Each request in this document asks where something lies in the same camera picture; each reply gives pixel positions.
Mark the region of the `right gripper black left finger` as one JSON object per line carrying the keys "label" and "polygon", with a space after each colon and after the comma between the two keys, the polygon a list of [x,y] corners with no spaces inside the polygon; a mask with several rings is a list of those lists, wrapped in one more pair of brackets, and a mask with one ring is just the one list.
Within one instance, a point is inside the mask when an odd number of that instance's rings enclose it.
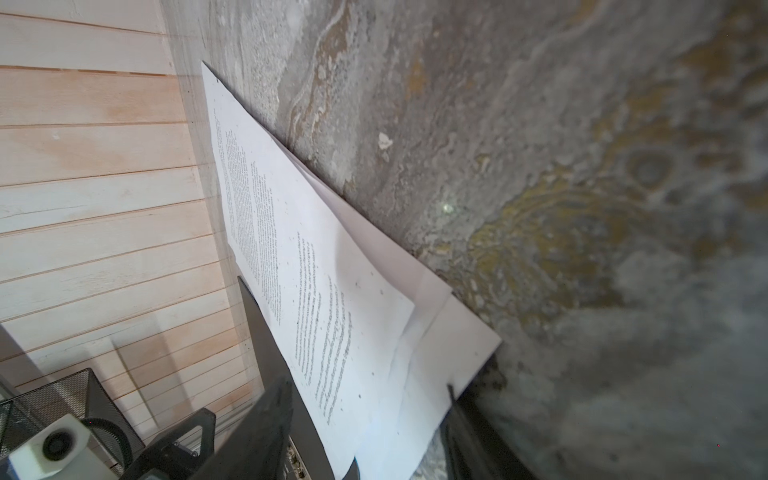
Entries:
{"label": "right gripper black left finger", "polygon": [[293,383],[273,382],[192,479],[284,479],[293,418]]}

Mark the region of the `white printed paper stack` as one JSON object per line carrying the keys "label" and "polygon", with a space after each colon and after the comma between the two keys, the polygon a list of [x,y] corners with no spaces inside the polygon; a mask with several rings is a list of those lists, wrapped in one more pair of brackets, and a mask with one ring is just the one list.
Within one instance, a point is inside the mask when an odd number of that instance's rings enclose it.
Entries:
{"label": "white printed paper stack", "polygon": [[202,80],[227,240],[333,476],[410,478],[500,337]]}

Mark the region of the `blue black file folder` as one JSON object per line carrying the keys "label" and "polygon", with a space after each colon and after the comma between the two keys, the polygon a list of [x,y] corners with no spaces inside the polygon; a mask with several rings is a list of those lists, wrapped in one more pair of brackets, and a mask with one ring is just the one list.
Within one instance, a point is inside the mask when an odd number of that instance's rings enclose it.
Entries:
{"label": "blue black file folder", "polygon": [[265,388],[282,376],[294,384],[292,393],[293,416],[290,439],[298,459],[305,467],[305,479],[333,479],[334,475],[307,408],[297,389],[288,365],[280,353],[276,341],[247,282],[238,277],[246,320],[253,344],[257,366]]}

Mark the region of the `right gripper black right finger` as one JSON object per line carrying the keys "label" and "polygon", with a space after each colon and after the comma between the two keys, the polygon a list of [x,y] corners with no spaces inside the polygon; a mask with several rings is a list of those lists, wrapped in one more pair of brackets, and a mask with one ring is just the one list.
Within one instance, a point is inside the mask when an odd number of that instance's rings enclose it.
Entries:
{"label": "right gripper black right finger", "polygon": [[469,397],[447,386],[451,407],[445,416],[448,479],[533,479],[533,473],[506,445]]}

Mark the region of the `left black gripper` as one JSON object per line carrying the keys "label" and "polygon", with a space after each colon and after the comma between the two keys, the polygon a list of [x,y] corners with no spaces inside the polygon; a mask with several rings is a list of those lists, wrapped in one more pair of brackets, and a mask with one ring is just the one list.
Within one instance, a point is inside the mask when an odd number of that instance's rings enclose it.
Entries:
{"label": "left black gripper", "polygon": [[[171,428],[146,447],[125,469],[120,480],[191,479],[214,456],[216,415],[202,408]],[[187,449],[179,440],[190,431],[201,430],[197,452]]]}

